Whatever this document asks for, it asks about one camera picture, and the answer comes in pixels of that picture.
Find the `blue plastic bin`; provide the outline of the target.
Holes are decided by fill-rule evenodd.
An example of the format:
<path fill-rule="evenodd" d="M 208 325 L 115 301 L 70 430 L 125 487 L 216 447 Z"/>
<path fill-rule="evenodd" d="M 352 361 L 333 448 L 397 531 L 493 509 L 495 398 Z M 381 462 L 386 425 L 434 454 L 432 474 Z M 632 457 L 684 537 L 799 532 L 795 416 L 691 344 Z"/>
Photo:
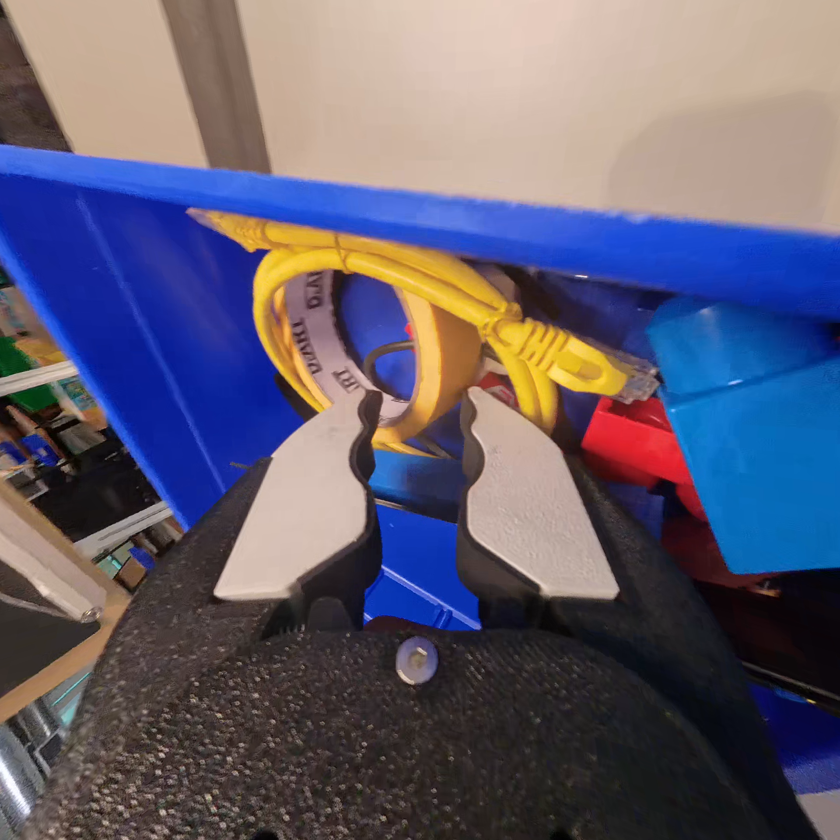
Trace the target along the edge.
<path fill-rule="evenodd" d="M 299 425 L 251 315 L 258 257 L 189 207 L 838 321 L 838 232 L 2 147 L 2 264 L 194 525 Z"/>

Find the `red flat box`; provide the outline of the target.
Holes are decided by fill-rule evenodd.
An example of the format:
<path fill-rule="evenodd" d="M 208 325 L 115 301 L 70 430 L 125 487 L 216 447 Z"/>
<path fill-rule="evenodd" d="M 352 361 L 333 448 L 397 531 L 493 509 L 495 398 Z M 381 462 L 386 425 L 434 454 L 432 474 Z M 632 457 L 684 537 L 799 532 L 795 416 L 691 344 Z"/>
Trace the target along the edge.
<path fill-rule="evenodd" d="M 582 442 L 585 464 L 694 581 L 777 596 L 778 575 L 725 564 L 663 403 L 598 402 Z"/>

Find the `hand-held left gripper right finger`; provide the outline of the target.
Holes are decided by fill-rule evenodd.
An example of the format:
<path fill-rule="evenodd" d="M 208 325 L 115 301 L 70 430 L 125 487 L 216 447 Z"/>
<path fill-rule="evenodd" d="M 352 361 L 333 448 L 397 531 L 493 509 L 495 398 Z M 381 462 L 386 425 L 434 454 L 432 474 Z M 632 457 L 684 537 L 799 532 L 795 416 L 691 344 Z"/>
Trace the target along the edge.
<path fill-rule="evenodd" d="M 613 601 L 618 583 L 563 451 L 495 396 L 461 405 L 457 569 L 481 601 Z"/>

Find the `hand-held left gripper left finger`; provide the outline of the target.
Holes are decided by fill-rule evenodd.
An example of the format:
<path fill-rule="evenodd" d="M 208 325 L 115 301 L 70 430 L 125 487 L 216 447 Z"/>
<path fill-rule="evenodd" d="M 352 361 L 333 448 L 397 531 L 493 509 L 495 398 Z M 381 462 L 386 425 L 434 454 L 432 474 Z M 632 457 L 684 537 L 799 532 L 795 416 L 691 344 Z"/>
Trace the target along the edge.
<path fill-rule="evenodd" d="M 214 588 L 221 601 L 363 601 L 382 570 L 370 487 L 379 391 L 344 394 L 269 460 Z"/>

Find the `black wood-edged panel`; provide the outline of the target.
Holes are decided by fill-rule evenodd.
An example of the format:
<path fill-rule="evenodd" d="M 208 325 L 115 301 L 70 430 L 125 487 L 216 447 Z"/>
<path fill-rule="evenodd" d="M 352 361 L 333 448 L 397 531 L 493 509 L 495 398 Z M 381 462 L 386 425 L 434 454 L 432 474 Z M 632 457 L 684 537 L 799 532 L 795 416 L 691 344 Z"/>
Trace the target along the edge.
<path fill-rule="evenodd" d="M 2 602 L 1 722 L 95 665 L 130 598 L 117 586 L 99 617 L 87 623 Z"/>

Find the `blue foam block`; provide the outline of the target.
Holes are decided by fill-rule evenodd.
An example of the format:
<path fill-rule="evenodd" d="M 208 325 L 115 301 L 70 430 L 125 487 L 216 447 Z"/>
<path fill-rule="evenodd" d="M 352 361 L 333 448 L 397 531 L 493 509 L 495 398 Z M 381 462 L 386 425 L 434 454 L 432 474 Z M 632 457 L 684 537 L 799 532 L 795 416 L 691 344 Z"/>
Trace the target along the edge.
<path fill-rule="evenodd" d="M 839 565 L 830 324 L 678 297 L 647 326 L 660 398 L 730 572 Z"/>

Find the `yellow tape roll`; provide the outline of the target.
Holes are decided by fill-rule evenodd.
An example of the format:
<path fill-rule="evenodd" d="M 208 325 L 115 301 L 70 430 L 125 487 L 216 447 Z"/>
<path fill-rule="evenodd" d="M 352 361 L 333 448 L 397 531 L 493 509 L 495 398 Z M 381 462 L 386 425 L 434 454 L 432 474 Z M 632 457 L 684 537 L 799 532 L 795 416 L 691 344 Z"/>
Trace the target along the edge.
<path fill-rule="evenodd" d="M 344 394 L 380 391 L 373 446 L 430 457 L 420 437 L 454 409 L 480 367 L 476 328 L 416 294 L 367 276 L 323 269 L 274 296 L 263 344 L 317 412 Z"/>

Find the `white panel stand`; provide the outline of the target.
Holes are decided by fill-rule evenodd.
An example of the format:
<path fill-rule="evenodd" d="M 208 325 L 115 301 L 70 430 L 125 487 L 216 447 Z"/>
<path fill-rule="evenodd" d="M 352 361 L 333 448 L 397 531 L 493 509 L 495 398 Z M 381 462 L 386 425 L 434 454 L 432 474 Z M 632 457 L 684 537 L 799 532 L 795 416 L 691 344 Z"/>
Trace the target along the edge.
<path fill-rule="evenodd" d="M 1 558 L 74 619 L 100 615 L 107 590 L 84 571 L 72 546 L 25 500 L 2 494 Z"/>

